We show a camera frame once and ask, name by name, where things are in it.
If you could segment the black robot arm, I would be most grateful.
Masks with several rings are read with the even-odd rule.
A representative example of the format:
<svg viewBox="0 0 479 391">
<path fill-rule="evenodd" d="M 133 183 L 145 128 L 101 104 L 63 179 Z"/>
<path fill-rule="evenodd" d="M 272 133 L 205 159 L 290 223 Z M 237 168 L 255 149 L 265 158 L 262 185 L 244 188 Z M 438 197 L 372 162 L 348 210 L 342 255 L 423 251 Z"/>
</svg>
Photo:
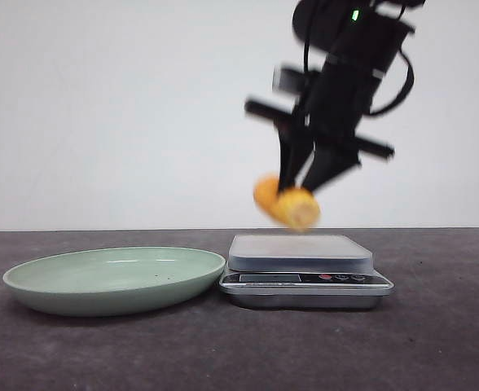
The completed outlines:
<svg viewBox="0 0 479 391">
<path fill-rule="evenodd" d="M 280 166 L 276 191 L 295 186 L 307 160 L 311 166 L 301 187 L 314 192 L 359 165 L 359 153 L 382 159 L 393 147 L 361 138 L 356 128 L 363 117 L 382 116 L 410 94 L 415 82 L 412 63 L 402 49 L 415 29 L 400 15 L 379 13 L 378 1 L 300 1 L 292 28 L 304 44 L 303 68 L 274 71 L 274 90 L 292 94 L 291 111 L 248 99 L 246 113 L 272 122 L 279 134 Z M 397 95 L 381 108 L 373 99 L 396 57 L 407 66 Z"/>
</svg>

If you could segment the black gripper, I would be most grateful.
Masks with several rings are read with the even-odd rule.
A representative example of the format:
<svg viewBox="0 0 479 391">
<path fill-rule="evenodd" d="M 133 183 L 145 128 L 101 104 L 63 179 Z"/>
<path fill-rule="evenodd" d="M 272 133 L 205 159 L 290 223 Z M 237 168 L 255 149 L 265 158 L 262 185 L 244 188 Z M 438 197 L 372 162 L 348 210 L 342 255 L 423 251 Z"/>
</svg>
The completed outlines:
<svg viewBox="0 0 479 391">
<path fill-rule="evenodd" d="M 371 73 L 328 62 L 323 69 L 309 72 L 288 65 L 274 70 L 272 87 L 295 97 L 293 108 L 285 111 L 249 98 L 244 110 L 273 123 L 278 131 L 278 191 L 295 186 L 313 150 L 311 166 L 302 182 L 307 191 L 316 191 L 359 165 L 359 152 L 385 160 L 394 155 L 390 145 L 356 135 L 379 84 L 380 79 Z"/>
</svg>

